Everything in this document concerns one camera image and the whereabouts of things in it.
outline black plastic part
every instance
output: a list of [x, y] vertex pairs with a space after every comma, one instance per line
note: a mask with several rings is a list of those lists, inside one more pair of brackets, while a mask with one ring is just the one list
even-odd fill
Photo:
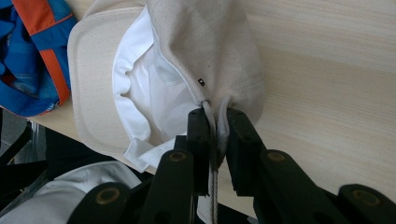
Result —
[[69, 218], [69, 224], [120, 223], [127, 205], [130, 188], [120, 183], [105, 183], [92, 189], [78, 204]]
[[256, 163], [265, 145], [247, 115], [239, 110], [227, 110], [230, 137], [227, 162], [238, 196], [254, 196], [257, 185]]
[[163, 154], [138, 223], [192, 223], [192, 170], [189, 151], [174, 149]]
[[396, 223], [396, 204], [375, 189], [363, 185], [345, 185], [340, 188], [337, 200], [352, 223]]
[[287, 153], [263, 151], [258, 169], [282, 223], [349, 223]]
[[189, 113], [187, 127], [187, 147], [194, 157], [194, 195], [205, 196], [208, 193], [210, 130], [205, 111], [192, 110]]

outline white cloth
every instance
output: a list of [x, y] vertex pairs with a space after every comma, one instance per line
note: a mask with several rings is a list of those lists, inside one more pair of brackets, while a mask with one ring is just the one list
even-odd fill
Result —
[[50, 181], [34, 197], [0, 217], [1, 224], [62, 224], [84, 196], [98, 185], [118, 182], [133, 188], [140, 180], [119, 161], [86, 165]]
[[114, 100], [131, 139], [123, 157], [139, 172], [158, 167], [176, 135], [187, 131], [189, 112], [198, 108], [187, 83], [158, 47], [145, 7], [123, 36], [113, 63]]

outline table surface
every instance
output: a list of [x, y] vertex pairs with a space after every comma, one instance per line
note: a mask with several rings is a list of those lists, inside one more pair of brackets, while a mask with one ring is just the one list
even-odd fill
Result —
[[[92, 0], [68, 0], [80, 20]], [[396, 201], [396, 2], [242, 1], [265, 67], [256, 125], [321, 188], [360, 183]], [[78, 140], [69, 100], [32, 118]], [[224, 164], [219, 201], [255, 217], [234, 196]]]

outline black metal frame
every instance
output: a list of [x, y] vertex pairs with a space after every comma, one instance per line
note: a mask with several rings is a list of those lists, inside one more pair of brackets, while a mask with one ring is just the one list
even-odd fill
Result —
[[[0, 138], [3, 126], [3, 108], [0, 108]], [[0, 157], [0, 211], [17, 198], [21, 191], [32, 184], [48, 167], [46, 161], [9, 164], [31, 140], [32, 124], [26, 120], [26, 127], [19, 138]]]
[[[396, 205], [362, 185], [338, 195], [317, 187], [287, 153], [265, 147], [248, 117], [229, 109], [227, 162], [238, 196], [254, 197], [260, 223], [396, 223]], [[192, 223], [192, 197], [207, 194], [209, 128], [191, 111], [187, 136], [165, 153], [154, 178], [128, 189], [107, 183], [90, 191], [68, 223]]]

